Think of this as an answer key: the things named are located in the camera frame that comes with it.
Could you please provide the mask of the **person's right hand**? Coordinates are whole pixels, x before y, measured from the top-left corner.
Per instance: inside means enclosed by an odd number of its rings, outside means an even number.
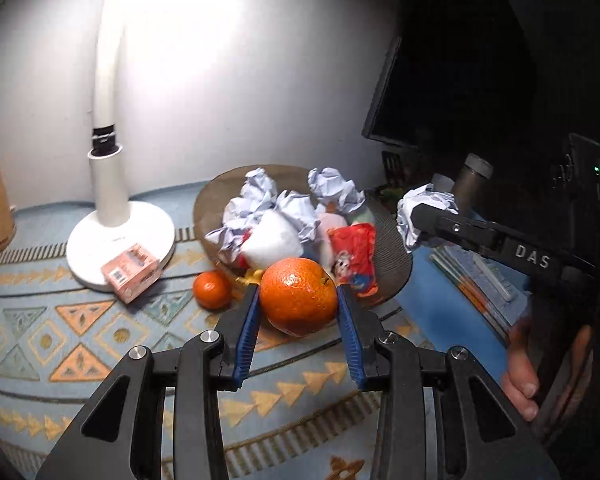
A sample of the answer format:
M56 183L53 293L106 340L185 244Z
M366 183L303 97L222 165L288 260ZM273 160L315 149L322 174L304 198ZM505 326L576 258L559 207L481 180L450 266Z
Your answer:
M507 368L501 379L503 391L526 422L533 422L540 410L534 400L540 382L528 355L531 326L531 318L527 316L519 320L509 332ZM571 374L555 406L554 422L562 411L565 411L565 416L572 415L588 390L593 357L593 352L588 346L592 336L592 327L585 325L573 341L570 353Z

